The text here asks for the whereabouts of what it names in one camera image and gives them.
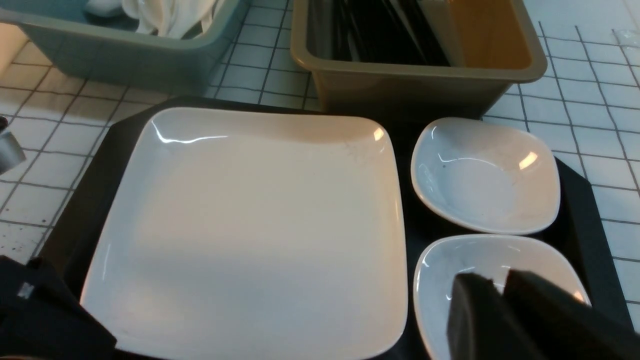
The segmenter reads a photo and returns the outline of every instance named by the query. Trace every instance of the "gray plastic bin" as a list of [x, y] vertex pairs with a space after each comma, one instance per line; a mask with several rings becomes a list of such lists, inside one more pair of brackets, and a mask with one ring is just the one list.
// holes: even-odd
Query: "gray plastic bin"
[[137, 21], [124, 16], [90, 17], [83, 11], [86, 2], [0, 0], [0, 22], [18, 25], [67, 75], [158, 91], [177, 86], [200, 92], [239, 33], [251, 0], [225, 0], [207, 33], [189, 40], [137, 34]]
[[331, 60], [333, 0], [294, 0], [291, 55], [313, 73], [322, 110], [374, 118], [418, 113], [424, 121], [478, 119], [513, 83], [544, 75], [547, 59], [522, 0], [423, 3], [426, 12], [433, 11], [431, 4], [445, 7], [442, 16], [451, 17], [456, 33], [441, 42], [447, 50], [458, 40], [462, 54], [453, 63], [463, 67]]

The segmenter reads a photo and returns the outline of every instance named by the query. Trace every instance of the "brown plastic bin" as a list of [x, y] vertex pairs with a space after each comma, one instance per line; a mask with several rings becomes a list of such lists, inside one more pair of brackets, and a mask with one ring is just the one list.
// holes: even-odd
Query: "brown plastic bin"
[[522, 0], [424, 0], [426, 12], [434, 4], [448, 17], [446, 39], [431, 24], [453, 67], [331, 60], [333, 1], [294, 0], [293, 8], [291, 55], [312, 72], [323, 111], [479, 119], [513, 83], [536, 81], [547, 70]]

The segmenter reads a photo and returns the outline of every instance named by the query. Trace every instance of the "white bowl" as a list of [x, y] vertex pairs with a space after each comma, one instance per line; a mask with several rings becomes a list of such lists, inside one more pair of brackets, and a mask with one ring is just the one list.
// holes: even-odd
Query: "white bowl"
[[430, 123], [413, 150], [411, 179], [429, 209], [484, 233], [536, 233], [560, 208], [549, 148], [529, 133], [477, 120]]
[[472, 272], [492, 279], [500, 293], [509, 269], [530, 270], [590, 304], [578, 275], [562, 254], [531, 238], [473, 234], [427, 247], [415, 268], [413, 305], [422, 341], [434, 360], [449, 360], [447, 321], [453, 279]]

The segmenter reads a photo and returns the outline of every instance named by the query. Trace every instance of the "countertop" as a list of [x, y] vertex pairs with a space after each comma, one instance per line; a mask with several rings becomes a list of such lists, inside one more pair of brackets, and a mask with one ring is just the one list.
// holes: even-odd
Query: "countertop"
[[[613, 33], [639, 30], [640, 0], [525, 3], [549, 68], [512, 87], [484, 121], [530, 131], [591, 182], [640, 331], [640, 49]], [[291, 8], [254, 0], [208, 91], [188, 95], [317, 110], [310, 74], [289, 56]], [[0, 254], [23, 263], [37, 254], [109, 126], [176, 95], [66, 77], [27, 43], [0, 78], [0, 114], [28, 158], [0, 177]]]

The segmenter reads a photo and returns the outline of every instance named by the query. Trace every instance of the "tray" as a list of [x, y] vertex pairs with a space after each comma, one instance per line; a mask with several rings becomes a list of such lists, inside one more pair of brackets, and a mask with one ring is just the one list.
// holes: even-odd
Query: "tray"
[[[109, 130], [40, 253], [55, 266], [78, 298], [102, 226], [142, 129], [159, 111], [182, 106], [266, 113], [308, 113], [197, 97], [180, 97], [115, 124]], [[413, 192], [409, 164], [413, 146], [427, 125], [415, 119], [423, 118], [423, 115], [415, 114], [402, 118], [373, 119], [389, 133], [396, 154], [404, 211], [409, 287], [413, 281], [413, 271], [418, 257], [431, 242], [446, 236], [473, 233], [432, 213]], [[587, 289], [594, 308], [633, 329], [591, 185], [561, 161], [557, 160], [557, 164], [562, 189], [558, 218], [548, 229], [532, 237], [548, 243], [567, 257]], [[123, 352], [119, 352], [115, 358], [148, 359]], [[403, 335], [389, 351], [375, 359], [429, 359], [418, 333], [411, 295]]]

